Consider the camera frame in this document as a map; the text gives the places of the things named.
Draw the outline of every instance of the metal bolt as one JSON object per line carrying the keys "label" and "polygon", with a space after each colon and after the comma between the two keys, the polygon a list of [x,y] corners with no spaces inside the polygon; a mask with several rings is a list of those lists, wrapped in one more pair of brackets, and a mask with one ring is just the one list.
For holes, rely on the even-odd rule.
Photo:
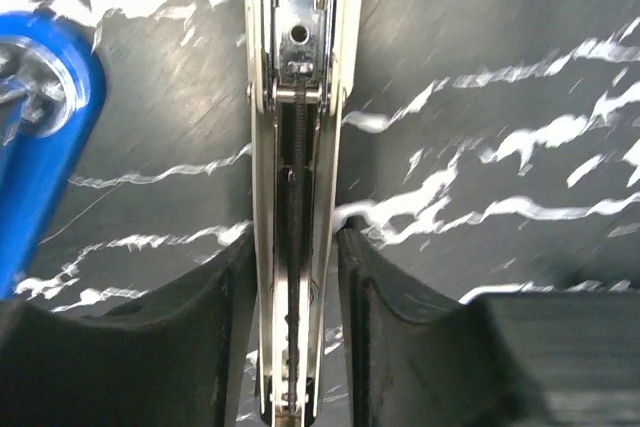
{"label": "metal bolt", "polygon": [[56,102],[64,102],[65,100],[62,84],[56,80],[50,80],[42,84],[40,91]]}
{"label": "metal bolt", "polygon": [[46,112],[42,107],[42,102],[35,95],[29,96],[22,108],[22,120],[30,124],[37,124],[45,116]]}
{"label": "metal bolt", "polygon": [[13,55],[9,52],[9,49],[0,47],[0,72],[4,72],[13,60]]}

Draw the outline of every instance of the black marble surface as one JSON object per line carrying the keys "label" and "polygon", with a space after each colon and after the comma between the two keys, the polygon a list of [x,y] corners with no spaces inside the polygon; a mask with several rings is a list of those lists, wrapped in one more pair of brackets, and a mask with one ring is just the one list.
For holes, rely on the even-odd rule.
{"label": "black marble surface", "polygon": [[[633,286],[640,0],[363,2],[337,221],[362,216],[384,255],[464,301]],[[96,314],[250,227],[243,0],[0,0],[38,6],[95,38],[111,90],[16,288]],[[349,422],[335,281],[319,426]],[[239,425],[257,425],[252,360]]]}

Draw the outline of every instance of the blue clamp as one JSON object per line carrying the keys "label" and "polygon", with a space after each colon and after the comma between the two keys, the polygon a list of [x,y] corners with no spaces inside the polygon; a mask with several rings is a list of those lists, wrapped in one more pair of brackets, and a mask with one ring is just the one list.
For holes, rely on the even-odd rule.
{"label": "blue clamp", "polygon": [[46,59],[63,79],[63,104],[68,107],[58,115],[58,125],[46,132],[18,128],[27,101],[19,102],[0,125],[0,298],[7,298],[26,275],[100,116],[107,81],[84,37],[46,13],[0,15],[2,43]]}

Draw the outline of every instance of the blue plastic part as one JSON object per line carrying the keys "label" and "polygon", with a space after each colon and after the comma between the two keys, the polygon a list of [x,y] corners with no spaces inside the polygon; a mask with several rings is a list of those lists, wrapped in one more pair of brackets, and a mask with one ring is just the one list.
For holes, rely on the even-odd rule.
{"label": "blue plastic part", "polygon": [[26,275],[107,91],[98,56],[65,21],[44,13],[0,15],[0,41],[10,38],[27,39],[53,54],[84,101],[54,134],[20,133],[0,146],[0,298],[11,297],[16,281]]}
{"label": "blue plastic part", "polygon": [[[18,88],[17,82],[12,80],[6,80],[2,83],[3,87],[7,89]],[[7,119],[5,125],[0,125],[0,191],[4,183],[5,178],[9,176],[9,159],[13,156],[13,150],[16,146],[16,140],[18,127],[20,125],[22,106],[24,102],[20,102],[19,105],[12,108],[12,111]],[[3,222],[0,218],[0,235],[3,227]]]}

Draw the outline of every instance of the stapler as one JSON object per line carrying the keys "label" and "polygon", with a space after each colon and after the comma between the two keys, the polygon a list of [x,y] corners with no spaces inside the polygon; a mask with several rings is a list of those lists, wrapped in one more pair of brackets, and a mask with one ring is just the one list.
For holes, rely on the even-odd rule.
{"label": "stapler", "polygon": [[311,425],[342,110],[362,0],[245,0],[253,142],[260,414]]}

